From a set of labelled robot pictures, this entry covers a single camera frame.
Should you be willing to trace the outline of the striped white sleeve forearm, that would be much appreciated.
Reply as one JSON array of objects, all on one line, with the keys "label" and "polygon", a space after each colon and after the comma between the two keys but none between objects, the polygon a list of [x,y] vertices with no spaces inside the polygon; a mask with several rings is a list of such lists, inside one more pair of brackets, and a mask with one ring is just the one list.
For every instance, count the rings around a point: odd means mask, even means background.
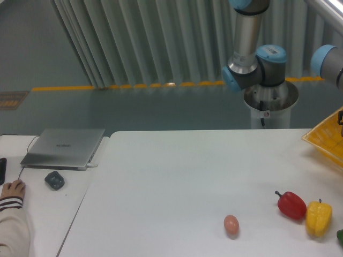
[{"label": "striped white sleeve forearm", "polygon": [[30,232],[23,209],[23,199],[1,199],[1,256],[28,256]]}]

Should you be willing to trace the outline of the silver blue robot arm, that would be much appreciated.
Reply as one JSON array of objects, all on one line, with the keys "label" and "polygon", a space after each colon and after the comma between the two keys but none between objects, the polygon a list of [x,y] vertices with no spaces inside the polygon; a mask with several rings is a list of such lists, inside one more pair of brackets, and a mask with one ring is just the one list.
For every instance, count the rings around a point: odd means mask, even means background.
[{"label": "silver blue robot arm", "polygon": [[[222,68],[223,80],[232,91],[244,90],[252,129],[288,129],[299,92],[285,79],[286,51],[274,44],[257,48],[262,16],[270,1],[229,2],[237,17],[233,55]],[[342,1],[305,2],[342,35]],[[316,75],[342,91],[342,49],[321,46],[310,65]]]}]

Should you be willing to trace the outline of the person's hand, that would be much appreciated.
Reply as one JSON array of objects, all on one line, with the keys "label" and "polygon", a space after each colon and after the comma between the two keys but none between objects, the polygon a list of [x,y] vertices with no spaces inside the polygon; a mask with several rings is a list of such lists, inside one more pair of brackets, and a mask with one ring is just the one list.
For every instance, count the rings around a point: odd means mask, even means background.
[{"label": "person's hand", "polygon": [[18,198],[23,200],[26,192],[26,184],[21,180],[17,179],[11,183],[3,185],[1,191],[1,200],[7,198]]}]

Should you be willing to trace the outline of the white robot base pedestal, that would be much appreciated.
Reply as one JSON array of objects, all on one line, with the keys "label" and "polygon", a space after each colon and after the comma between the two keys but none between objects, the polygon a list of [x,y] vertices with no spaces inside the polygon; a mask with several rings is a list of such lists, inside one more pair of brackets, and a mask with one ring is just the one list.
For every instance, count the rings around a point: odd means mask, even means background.
[{"label": "white robot base pedestal", "polygon": [[299,91],[293,83],[284,81],[274,87],[249,87],[244,91],[243,98],[250,109],[252,129],[288,129]]}]

